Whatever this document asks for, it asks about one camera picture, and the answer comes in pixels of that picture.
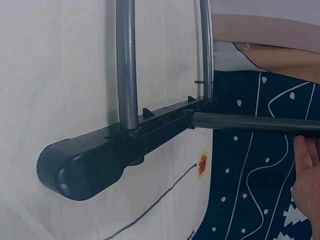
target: finger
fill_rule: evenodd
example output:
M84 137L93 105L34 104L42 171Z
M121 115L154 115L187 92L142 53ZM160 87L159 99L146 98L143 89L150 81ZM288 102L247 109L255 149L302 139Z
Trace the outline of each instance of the finger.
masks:
M296 136L293 143L296 178L298 179L304 170L312 168L312 161L307 149L304 136Z
M316 138L314 140L314 144L315 144L315 149L316 149L316 152L318 154L318 165L319 165L319 156L320 156L320 138Z
M305 138L306 148L308 149L309 156L312 161L312 166L316 167L319 165L319 157L316 149L316 144L313 138Z

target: white backdrop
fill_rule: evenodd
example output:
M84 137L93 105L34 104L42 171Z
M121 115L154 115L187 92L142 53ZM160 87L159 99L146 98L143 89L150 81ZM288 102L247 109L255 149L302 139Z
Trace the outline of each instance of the white backdrop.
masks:
M195 0L137 0L139 110L198 94ZM47 145L118 120L116 0L0 0L0 235L3 240L102 240L137 219L193 164L211 153L212 131L190 130L126 168L83 202L41 185ZM210 161L192 169L114 240L184 240L207 209Z

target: red stain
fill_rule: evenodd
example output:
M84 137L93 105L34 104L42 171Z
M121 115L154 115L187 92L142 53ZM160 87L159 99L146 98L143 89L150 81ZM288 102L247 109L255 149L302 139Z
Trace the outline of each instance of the red stain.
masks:
M207 156L205 154L203 154L201 156L199 163L198 163L199 175L202 175L202 173L206 170L206 165L207 165Z

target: horizontal metal bar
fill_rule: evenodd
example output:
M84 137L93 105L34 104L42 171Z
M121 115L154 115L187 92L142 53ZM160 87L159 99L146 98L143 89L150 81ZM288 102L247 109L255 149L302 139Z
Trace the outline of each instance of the horizontal metal bar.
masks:
M195 112L195 128L320 137L320 121Z

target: white wavy line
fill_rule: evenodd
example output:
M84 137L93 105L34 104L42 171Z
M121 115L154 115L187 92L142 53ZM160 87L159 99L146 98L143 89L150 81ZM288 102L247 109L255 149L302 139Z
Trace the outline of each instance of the white wavy line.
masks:
M259 210L259 212L260 212L260 215L261 215L261 218L262 218L262 222L261 222L260 226L259 226L256 230L254 230L253 232L251 232L251 233L249 233L248 235L244 236L243 238L241 238L241 240L243 240L243 239L251 236L251 235L254 234L255 232L257 232L257 231L263 226L263 224L264 224L264 215L263 215L262 210L261 210L261 208L259 207L259 205L258 205L258 203L257 203L257 201L256 201L256 199L255 199L255 197L254 197L254 195L252 194L251 189L250 189L249 184L248 184L249 176L250 176L253 172L258 171L258 170L260 170L260 169L272 168L272 167L278 165L279 163L281 163L281 162L285 159L285 157L287 156L288 151L289 151L289 143L288 143L288 138L287 138L287 136L284 135L284 137L285 137L285 142L286 142L286 151L285 151L285 154L283 155L283 157L282 157L278 162L276 162L276 163L274 163L274 164L272 164L272 165L270 165L270 166L261 166L261 167L258 167L258 168L256 168L256 169L253 169L251 172L249 172L249 174L248 174L247 177L246 177L246 186L247 186L247 188L248 188L248 190L249 190L249 193L250 193L250 195L251 195L251 197L252 197L252 199L253 199L256 207L258 208L258 210Z
M258 79L258 89L257 89L257 94L256 94L255 114L254 114L255 116L257 116L257 113L258 113L258 104L259 104L259 96L260 96L260 85L261 85L261 71L259 72L259 79ZM253 138L253 136L254 136L254 133L251 134L251 138L250 138L250 142L249 142L249 147L248 147L248 150L247 150L247 152L246 152L246 156L245 156L245 159L244 159L244 163L243 163L243 165L242 165L242 169L241 169L241 173L240 173L240 178L239 178L239 183L238 183L238 188L237 188L237 190L236 190L236 195L235 195L233 210L232 210L232 214L231 214L231 219L230 219L229 227L228 227L228 230L227 230L227 232L226 232L226 235L225 235L225 239L224 239L224 240L227 240L227 238L228 238L228 235L229 235L229 232L230 232L231 223L232 223L232 220L233 220L233 218L234 218L235 209L236 209L236 204L237 204L238 195L239 195L240 183L241 183L242 175L243 175L243 172L244 172L244 169L245 169L245 165L246 165L246 162L247 162L247 159L248 159L248 155L249 155L249 151L250 151L250 147L251 147L251 143L252 143L252 138Z
M272 117L275 117L275 115L272 113L272 111L271 111L271 109L270 109L270 104L272 104L276 99L280 98L282 95L284 95L284 94L286 94L286 93L288 93L288 92L290 92L290 91L292 91L292 90L294 90L294 89L300 88L300 87L302 87L302 86L304 86L304 85L306 85L306 84L309 84L309 83L310 83L310 82L304 82L304 83L302 83L302 84L299 84L299 85L297 85L297 86L294 86L294 87L292 87L292 88L290 88L290 89L288 89L288 90L280 93L279 95L275 96L274 98L272 98L271 101L268 103L268 109L269 109L269 112L271 113L271 116L272 116Z
M312 101L312 98L314 97L315 87L316 87L316 84L314 83L314 84L313 84L313 88L312 88L312 92L311 92L311 97L310 97L310 101L309 101L308 110L306 111L306 115L305 115L305 120L307 120L307 117L308 117L308 114L309 114L309 109L310 109L311 101Z
M293 89L296 89L296 88L301 87L301 86L306 85L306 84L309 84L309 82L305 82L305 83L303 83L303 84L300 84L300 85L298 85L298 86L295 86L295 87L293 87L293 88L290 88L289 90L287 90L287 91L285 91L285 92L287 93L287 92L289 92L289 91L291 91L291 90L293 90ZM311 92L311 95L310 95L310 101L309 101L308 109L307 109L307 111L306 111L305 118L304 118L305 120L307 119L308 114L309 114L309 109L310 109L311 101L312 101L312 98L313 98L313 96L314 96L315 86L316 86L316 84L314 83L314 84L313 84L313 88L312 88L312 92ZM284 181L283 181L283 183L282 183L282 186L281 186L281 189L280 189L278 198L277 198L277 200L276 200L275 207L274 207L274 210L273 210L273 214L272 214L272 217L271 217L271 220L270 220L270 224L269 224L269 227L268 227L268 230L267 230L267 232L266 232L266 235L265 235L265 239L264 239L264 240L267 240L267 237L268 237L268 234L269 234L269 231L270 231L272 222L273 222L273 220L274 220L275 212L276 212L276 209L277 209L277 206L278 206L278 203L279 203L279 199L280 199L282 190L283 190L283 188L284 188L284 185L285 185L285 183L286 183L286 181L287 181L287 179L288 179L288 177L289 177L289 175L290 175L290 173L291 173L292 168L293 168L294 165L295 165L295 159L293 160L293 163L292 163L292 166L291 166L291 168L290 168L289 173L287 174L286 178L284 179Z

